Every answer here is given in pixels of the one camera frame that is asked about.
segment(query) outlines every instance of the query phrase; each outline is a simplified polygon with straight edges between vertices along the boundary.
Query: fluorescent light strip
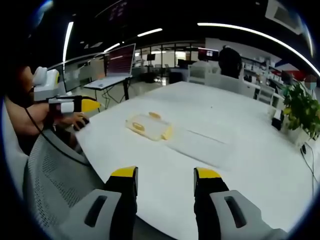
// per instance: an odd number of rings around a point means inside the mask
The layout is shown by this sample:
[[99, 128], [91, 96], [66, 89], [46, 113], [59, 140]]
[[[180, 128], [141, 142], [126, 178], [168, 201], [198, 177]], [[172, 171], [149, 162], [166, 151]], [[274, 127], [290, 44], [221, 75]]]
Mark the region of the fluorescent light strip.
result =
[[198, 47], [198, 49], [203, 49], [203, 50], [209, 50], [209, 51], [219, 52], [219, 50], [211, 49], [211, 48]]
[[68, 28], [66, 29], [64, 46], [63, 46], [62, 62], [66, 61], [67, 48], [68, 48], [69, 38], [70, 38], [70, 34], [71, 34], [71, 30], [72, 30], [73, 25], [74, 25], [73, 21], [69, 22]]
[[160, 54], [161, 53], [161, 51], [152, 51], [151, 52], [151, 54]]
[[118, 47], [119, 45], [120, 45], [120, 43], [118, 42], [117, 44], [115, 44], [115, 45], [113, 45], [113, 46], [111, 46], [111, 47], [107, 48], [107, 49], [106, 49], [106, 50], [104, 50], [103, 52], [104, 52], [104, 53], [106, 53], [106, 52], [110, 51], [111, 49], [114, 49], [115, 47]]
[[296, 54], [298, 57], [300, 57], [303, 61], [305, 61], [315, 72], [316, 74], [320, 77], [320, 72], [318, 71], [318, 69], [307, 59], [305, 58], [300, 52], [298, 52], [297, 50], [295, 50], [294, 48], [292, 48], [291, 46], [289, 46], [288, 44], [284, 43], [283, 41], [280, 41], [272, 36], [269, 36], [265, 33], [256, 31], [256, 30], [252, 30], [250, 28], [246, 28], [246, 27], [242, 27], [242, 26], [236, 26], [236, 25], [230, 25], [230, 24], [223, 24], [223, 23], [209, 23], [209, 22], [199, 22], [198, 26], [208, 26], [208, 27], [224, 27], [224, 28], [230, 28], [230, 29], [238, 29], [238, 30], [243, 30], [246, 32], [250, 32], [253, 34], [257, 34], [260, 35], [262, 37], [265, 37], [267, 39], [270, 39], [280, 45], [282, 45], [283, 47], [287, 48], [288, 50], [290, 50], [291, 52], [293, 52], [294, 54]]
[[311, 57], [313, 57], [314, 56], [314, 49], [313, 49], [313, 46], [312, 46], [312, 40], [311, 40], [310, 32], [309, 32], [308, 29], [306, 30], [306, 34], [307, 34], [307, 38], [308, 38], [308, 41], [309, 41], [310, 54], [311, 54]]
[[142, 37], [144, 35], [153, 34], [153, 33], [160, 32], [160, 31], [162, 31], [162, 28], [157, 28], [157, 29], [154, 29], [151, 31], [146, 31], [144, 33], [138, 34], [138, 37]]
[[113, 60], [113, 59], [120, 59], [120, 58], [122, 58], [123, 56], [115, 56], [115, 57], [113, 57], [113, 58], [110, 58], [110, 60]]

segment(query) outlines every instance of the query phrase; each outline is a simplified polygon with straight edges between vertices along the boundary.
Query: person's arm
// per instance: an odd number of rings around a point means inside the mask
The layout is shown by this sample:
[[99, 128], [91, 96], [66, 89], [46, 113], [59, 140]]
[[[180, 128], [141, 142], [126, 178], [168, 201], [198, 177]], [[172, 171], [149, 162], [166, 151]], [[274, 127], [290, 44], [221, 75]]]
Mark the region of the person's arm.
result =
[[[38, 129], [29, 118], [23, 107], [13, 103], [8, 97], [5, 98], [5, 105], [10, 117], [13, 129], [19, 135], [37, 135]], [[34, 104], [27, 108], [28, 112], [36, 122], [37, 126], [42, 130], [44, 120], [49, 112], [48, 103]]]

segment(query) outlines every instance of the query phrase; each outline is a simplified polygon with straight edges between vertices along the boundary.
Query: potted plant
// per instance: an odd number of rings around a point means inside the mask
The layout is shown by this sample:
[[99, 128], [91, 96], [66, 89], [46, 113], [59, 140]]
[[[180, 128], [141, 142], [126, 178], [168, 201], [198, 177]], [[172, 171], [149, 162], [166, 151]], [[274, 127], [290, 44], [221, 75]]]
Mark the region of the potted plant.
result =
[[288, 136], [297, 148], [309, 139], [315, 139], [320, 133], [320, 105], [312, 99], [301, 83], [287, 87], [284, 91], [283, 114], [288, 128]]

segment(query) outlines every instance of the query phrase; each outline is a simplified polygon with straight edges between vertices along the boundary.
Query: person in black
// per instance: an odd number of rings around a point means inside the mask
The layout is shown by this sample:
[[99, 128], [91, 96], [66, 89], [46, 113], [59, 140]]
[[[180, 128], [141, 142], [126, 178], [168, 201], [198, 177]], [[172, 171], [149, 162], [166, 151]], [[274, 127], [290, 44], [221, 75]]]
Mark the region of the person in black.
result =
[[222, 75], [235, 79], [239, 78], [242, 69], [242, 59], [236, 50], [223, 46], [223, 49], [219, 52], [218, 61]]

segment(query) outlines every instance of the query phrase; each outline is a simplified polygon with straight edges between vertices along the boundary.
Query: person's hand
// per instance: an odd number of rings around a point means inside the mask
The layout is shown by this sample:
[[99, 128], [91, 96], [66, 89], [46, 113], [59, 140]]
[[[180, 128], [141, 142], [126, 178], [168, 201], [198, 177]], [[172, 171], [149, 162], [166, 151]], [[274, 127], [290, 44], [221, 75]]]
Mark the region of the person's hand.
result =
[[77, 122], [80, 122], [83, 124], [83, 126], [85, 126], [86, 123], [83, 119], [87, 119], [89, 121], [88, 117], [84, 113], [74, 112], [73, 115], [71, 116], [65, 116], [61, 118], [58, 123], [64, 124], [67, 126], [70, 126], [73, 124], [78, 130], [80, 130], [80, 127], [78, 126]]

